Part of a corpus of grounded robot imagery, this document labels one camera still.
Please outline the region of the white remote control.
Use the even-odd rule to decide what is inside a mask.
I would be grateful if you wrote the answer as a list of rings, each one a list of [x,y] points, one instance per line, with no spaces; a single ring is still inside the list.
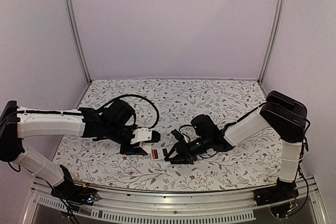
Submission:
[[[153,160],[153,161],[164,161],[164,158],[165,158],[165,155],[168,153],[168,149],[167,148],[154,148],[154,149],[152,149],[152,151],[153,150],[157,150],[158,151],[158,155],[156,155],[156,156],[158,156],[159,157],[159,159],[153,159],[153,153],[151,153],[151,160]]]

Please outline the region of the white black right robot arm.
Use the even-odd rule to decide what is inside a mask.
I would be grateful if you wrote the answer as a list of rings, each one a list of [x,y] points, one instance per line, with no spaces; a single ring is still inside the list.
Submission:
[[[284,200],[291,194],[293,183],[306,144],[306,132],[310,125],[307,107],[278,91],[270,92],[266,101],[243,115],[237,121],[220,129],[212,119],[200,114],[191,120],[191,127],[197,138],[187,142],[185,135],[178,130],[171,133],[177,140],[164,160],[171,164],[192,164],[197,156],[208,149],[228,152],[244,140],[266,129],[273,129],[282,141],[282,158],[278,185],[271,190],[276,201]]]

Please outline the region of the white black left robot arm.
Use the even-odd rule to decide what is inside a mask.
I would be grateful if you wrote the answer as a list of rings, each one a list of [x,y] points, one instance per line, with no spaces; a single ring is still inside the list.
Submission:
[[[94,141],[112,140],[120,146],[122,155],[148,155],[151,144],[161,139],[152,126],[140,127],[136,123],[135,109],[123,100],[113,98],[98,109],[35,110],[9,101],[1,115],[1,161],[15,163],[34,176],[38,176],[67,200],[78,195],[78,188],[67,168],[56,165],[44,155],[25,144],[32,136],[69,135],[91,138]]]

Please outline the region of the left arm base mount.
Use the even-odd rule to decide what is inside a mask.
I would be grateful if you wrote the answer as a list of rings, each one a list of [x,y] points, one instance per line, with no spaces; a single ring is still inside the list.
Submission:
[[[98,191],[90,187],[89,183],[76,185],[64,181],[56,187],[51,187],[51,195],[76,205],[93,205],[100,199]]]

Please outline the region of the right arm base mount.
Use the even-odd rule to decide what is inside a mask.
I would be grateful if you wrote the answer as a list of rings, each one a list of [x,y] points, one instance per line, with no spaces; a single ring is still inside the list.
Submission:
[[[280,183],[274,186],[256,189],[253,191],[257,206],[274,204],[299,196],[296,183]]]

